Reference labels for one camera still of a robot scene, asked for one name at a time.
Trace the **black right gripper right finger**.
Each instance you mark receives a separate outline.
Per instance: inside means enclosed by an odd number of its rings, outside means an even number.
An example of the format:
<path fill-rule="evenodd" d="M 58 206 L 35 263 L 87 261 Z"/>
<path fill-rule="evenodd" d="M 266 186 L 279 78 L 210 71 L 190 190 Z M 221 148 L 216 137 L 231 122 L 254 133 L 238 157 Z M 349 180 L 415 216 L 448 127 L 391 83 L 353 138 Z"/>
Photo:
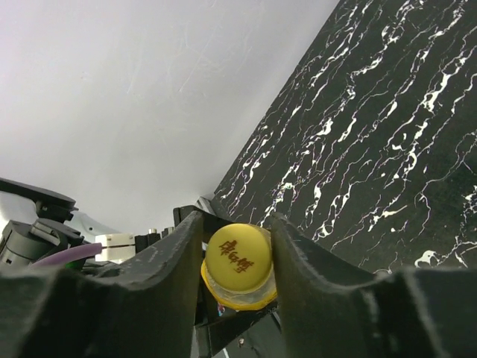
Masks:
<path fill-rule="evenodd" d="M 271 244 L 288 357 L 476 355 L 475 270 L 371 274 L 280 214 L 271 222 Z"/>

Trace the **yellow juice bottle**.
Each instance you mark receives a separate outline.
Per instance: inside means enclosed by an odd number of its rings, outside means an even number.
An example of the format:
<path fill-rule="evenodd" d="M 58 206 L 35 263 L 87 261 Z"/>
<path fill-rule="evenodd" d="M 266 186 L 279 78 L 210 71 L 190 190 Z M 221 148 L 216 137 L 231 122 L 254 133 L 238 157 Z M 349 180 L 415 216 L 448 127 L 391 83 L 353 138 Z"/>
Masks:
<path fill-rule="evenodd" d="M 234 292 L 220 286 L 209 274 L 205 260 L 201 263 L 200 275 L 213 298 L 221 305 L 235 311 L 261 310 L 277 299 L 277 285 L 273 270 L 261 286 L 250 292 Z"/>

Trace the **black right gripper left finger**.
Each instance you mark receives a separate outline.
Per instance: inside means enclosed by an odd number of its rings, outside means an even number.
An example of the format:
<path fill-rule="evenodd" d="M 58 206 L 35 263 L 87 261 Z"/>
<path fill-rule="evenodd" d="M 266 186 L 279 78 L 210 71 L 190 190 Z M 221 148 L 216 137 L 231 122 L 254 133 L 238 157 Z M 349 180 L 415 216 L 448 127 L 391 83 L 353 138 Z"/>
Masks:
<path fill-rule="evenodd" d="M 203 216 L 99 277 L 37 267 L 1 275 L 3 357 L 189 357 Z"/>

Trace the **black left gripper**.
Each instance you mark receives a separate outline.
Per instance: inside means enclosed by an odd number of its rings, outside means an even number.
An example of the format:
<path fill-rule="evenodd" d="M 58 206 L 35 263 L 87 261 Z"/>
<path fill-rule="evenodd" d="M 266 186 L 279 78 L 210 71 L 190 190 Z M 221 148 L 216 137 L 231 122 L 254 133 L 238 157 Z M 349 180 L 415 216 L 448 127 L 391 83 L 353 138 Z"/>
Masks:
<path fill-rule="evenodd" d="M 192 205 L 174 209 L 174 223 L 183 223 L 193 213 L 200 213 L 203 218 L 203 262 L 212 235 L 235 223 Z M 276 308 L 277 300 L 261 310 L 232 310 L 213 298 L 200 276 L 195 326 L 199 356 L 278 357 L 279 318 Z"/>

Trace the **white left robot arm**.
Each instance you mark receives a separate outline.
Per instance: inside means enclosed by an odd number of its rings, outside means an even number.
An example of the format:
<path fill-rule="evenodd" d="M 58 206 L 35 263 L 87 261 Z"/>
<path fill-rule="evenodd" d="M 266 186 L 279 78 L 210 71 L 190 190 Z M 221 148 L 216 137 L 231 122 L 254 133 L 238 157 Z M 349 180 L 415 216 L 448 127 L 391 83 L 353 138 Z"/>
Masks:
<path fill-rule="evenodd" d="M 73 199 L 1 181 L 3 357 L 212 357 L 275 310 L 270 234 L 194 205 L 115 232 Z"/>

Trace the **yellow bottle cap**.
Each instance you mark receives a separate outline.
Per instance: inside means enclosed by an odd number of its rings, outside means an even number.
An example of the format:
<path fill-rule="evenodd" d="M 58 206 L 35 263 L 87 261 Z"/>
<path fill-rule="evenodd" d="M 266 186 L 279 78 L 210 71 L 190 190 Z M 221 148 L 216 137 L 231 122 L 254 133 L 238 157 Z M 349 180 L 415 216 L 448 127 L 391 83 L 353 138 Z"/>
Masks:
<path fill-rule="evenodd" d="M 222 289 L 246 293 L 271 275 L 270 232 L 252 224 L 229 224 L 216 231 L 205 254 L 206 272 Z"/>

